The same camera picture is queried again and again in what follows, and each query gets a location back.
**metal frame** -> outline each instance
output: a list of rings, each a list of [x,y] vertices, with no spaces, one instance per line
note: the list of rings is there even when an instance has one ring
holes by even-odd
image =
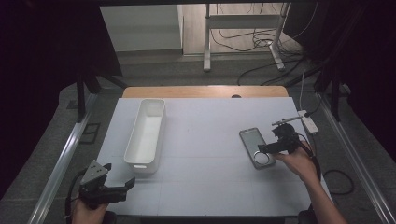
[[[91,94],[87,100],[86,113],[80,123],[76,123],[69,138],[67,139],[64,149],[56,162],[55,167],[49,177],[49,181],[44,187],[43,192],[38,199],[35,209],[29,218],[28,223],[43,223],[47,216],[50,206],[53,202],[56,192],[61,185],[67,167],[73,157],[74,151],[78,145],[78,140],[84,132],[88,119],[91,116],[93,104],[97,98],[96,94]]]
[[[362,186],[366,190],[366,193],[369,196],[376,212],[381,218],[382,223],[396,223],[396,219],[390,211],[387,200],[384,198],[381,189],[373,180],[370,172],[364,165],[361,156],[349,140],[349,137],[347,136],[343,125],[338,122],[332,115],[332,111],[329,109],[329,102],[326,98],[323,98],[323,103],[324,104],[321,105],[321,108],[325,112],[327,119],[332,125],[334,133],[340,140],[347,158],[349,159],[353,169],[355,170],[359,180],[361,181]]]
[[[285,65],[279,56],[277,43],[282,33],[290,3],[285,3],[280,15],[213,15],[210,16],[210,4],[206,4],[205,16],[205,49],[204,49],[204,71],[210,71],[210,29],[254,29],[254,28],[276,28],[275,38],[270,43],[269,49],[276,62],[279,71],[285,70]]]

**human hand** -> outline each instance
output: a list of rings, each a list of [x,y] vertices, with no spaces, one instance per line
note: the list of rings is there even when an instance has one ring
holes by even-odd
[[[307,142],[303,141],[302,143],[306,147],[309,147]],[[305,184],[312,183],[312,181],[318,181],[315,164],[301,147],[298,147],[289,155],[276,153],[273,154],[273,156],[275,159],[285,162],[289,169],[297,174]]]
[[[100,204],[95,210],[92,210],[82,200],[77,199],[73,211],[73,224],[102,224],[108,204]]]

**white plastic container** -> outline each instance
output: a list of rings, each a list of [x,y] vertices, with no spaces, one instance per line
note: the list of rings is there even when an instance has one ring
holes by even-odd
[[[155,173],[158,169],[165,126],[165,101],[145,99],[140,103],[124,160],[136,173]]]

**power strip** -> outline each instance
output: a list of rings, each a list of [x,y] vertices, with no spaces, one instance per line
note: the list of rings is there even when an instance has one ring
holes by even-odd
[[[314,121],[310,117],[306,118],[305,113],[305,110],[301,110],[298,112],[298,114],[302,116],[301,120],[303,121],[303,125],[309,133],[317,133],[319,131],[317,125],[315,125]]]

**white tabletop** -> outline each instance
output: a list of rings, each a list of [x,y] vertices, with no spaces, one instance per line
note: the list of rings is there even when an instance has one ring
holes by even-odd
[[[136,176],[118,215],[161,217],[289,217],[308,208],[303,182],[281,161],[256,170],[239,131],[259,128],[267,144],[271,124],[298,116],[289,97],[164,99],[166,126],[158,171],[134,174],[123,155],[142,99],[119,99],[98,156],[112,163],[105,183],[123,186]],[[290,122],[305,135],[299,120]]]

